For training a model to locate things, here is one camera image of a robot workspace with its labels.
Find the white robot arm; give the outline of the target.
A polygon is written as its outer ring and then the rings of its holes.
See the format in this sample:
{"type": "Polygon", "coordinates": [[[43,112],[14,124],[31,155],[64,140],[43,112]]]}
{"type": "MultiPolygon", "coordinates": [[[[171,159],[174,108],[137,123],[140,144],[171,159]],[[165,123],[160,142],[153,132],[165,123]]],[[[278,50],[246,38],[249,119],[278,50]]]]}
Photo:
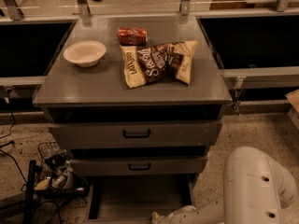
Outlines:
{"type": "Polygon", "coordinates": [[[223,195],[197,209],[186,205],[151,224],[282,224],[281,210],[297,196],[292,174],[255,147],[239,147],[223,170],[223,195]]]}

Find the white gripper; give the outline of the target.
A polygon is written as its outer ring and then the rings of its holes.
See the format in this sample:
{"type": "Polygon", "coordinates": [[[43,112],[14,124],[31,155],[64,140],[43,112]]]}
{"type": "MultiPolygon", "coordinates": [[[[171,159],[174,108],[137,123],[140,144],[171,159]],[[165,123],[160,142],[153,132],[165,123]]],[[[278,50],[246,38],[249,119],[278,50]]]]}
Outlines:
{"type": "Polygon", "coordinates": [[[151,224],[170,224],[175,220],[176,217],[183,217],[189,212],[195,211],[196,208],[192,205],[186,205],[172,213],[168,216],[160,216],[158,213],[153,212],[151,214],[151,224]]]}

